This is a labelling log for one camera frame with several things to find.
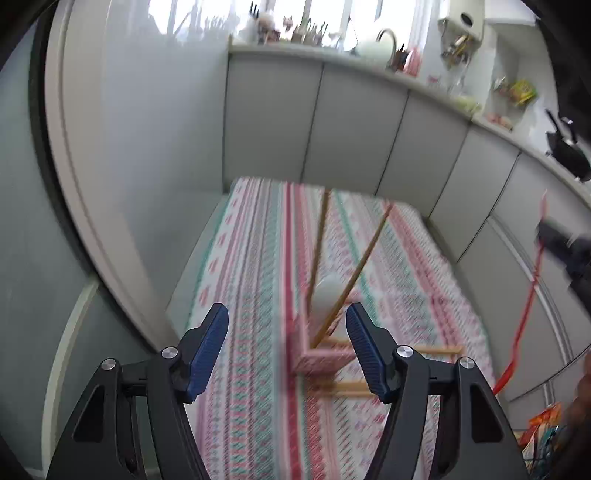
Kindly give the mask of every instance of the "silver screw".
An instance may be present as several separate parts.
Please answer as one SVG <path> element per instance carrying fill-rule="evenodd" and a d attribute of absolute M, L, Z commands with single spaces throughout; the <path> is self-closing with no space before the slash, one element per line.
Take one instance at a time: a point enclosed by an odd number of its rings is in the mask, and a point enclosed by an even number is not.
<path fill-rule="evenodd" d="M 476 364 L 474 363 L 474 360 L 472 360 L 472 358 L 470 358 L 469 356 L 463 356 L 462 358 L 460 358 L 460 365 L 470 370 L 471 368 L 474 368 L 474 365 Z"/>
<path fill-rule="evenodd" d="M 115 365 L 117 365 L 117 362 L 113 358 L 108 358 L 107 360 L 103 360 L 100 367 L 103 370 L 113 370 Z"/>
<path fill-rule="evenodd" d="M 174 358 L 178 354 L 178 350 L 176 347 L 168 346 L 164 350 L 162 350 L 162 356 L 164 358 Z"/>
<path fill-rule="evenodd" d="M 396 353 L 400 356 L 403 356 L 404 358 L 408 358 L 409 356 L 413 355 L 414 350 L 408 345 L 401 345 L 396 349 Z"/>

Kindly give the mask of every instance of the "faucet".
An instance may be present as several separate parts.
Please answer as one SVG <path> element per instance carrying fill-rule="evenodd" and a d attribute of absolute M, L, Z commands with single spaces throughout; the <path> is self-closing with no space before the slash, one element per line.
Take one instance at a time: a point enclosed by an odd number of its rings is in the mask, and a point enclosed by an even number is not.
<path fill-rule="evenodd" d="M 394 35 L 394 32 L 390 29 L 390 28 L 383 28 L 382 30 L 379 31 L 377 38 L 375 39 L 375 41 L 379 42 L 380 40 L 382 40 L 382 37 L 384 36 L 384 34 L 387 33 L 392 37 L 392 54 L 390 55 L 390 59 L 388 60 L 388 64 L 386 65 L 387 68 L 390 68 L 392 66 L 392 64 L 394 63 L 394 59 L 396 58 L 396 35 Z"/>

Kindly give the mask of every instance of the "kitchen counter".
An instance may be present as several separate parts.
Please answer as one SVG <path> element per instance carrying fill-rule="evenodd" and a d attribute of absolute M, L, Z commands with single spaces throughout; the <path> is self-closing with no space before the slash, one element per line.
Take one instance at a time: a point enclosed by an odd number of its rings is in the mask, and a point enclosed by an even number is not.
<path fill-rule="evenodd" d="M 405 87 L 413 92 L 417 92 L 446 108 L 455 111 L 458 115 L 464 117 L 466 120 L 474 125 L 477 125 L 499 138 L 509 142 L 517 147 L 521 152 L 538 160 L 548 171 L 555 175 L 564 185 L 566 185 L 580 200 L 591 210 L 591 194 L 580 182 L 574 179 L 572 174 L 562 167 L 558 162 L 551 157 L 546 156 L 537 148 L 529 145 L 519 139 L 516 135 L 508 130 L 494 125 L 487 121 L 482 115 L 466 112 L 461 108 L 450 96 L 435 90 L 421 83 L 416 78 L 410 77 L 401 72 L 391 72 L 379 66 L 371 64 L 370 62 L 360 59 L 359 57 L 351 56 L 343 52 L 332 50 L 331 48 L 308 47 L 303 45 L 294 45 L 287 43 L 279 43 L 272 45 L 251 45 L 239 44 L 236 41 L 229 46 L 230 55 L 240 54 L 254 54 L 275 57 L 293 57 L 304 60 L 315 60 L 323 63 L 338 65 L 348 69 L 357 70 L 361 73 L 369 74 L 374 77 L 384 79 L 388 82 Z"/>

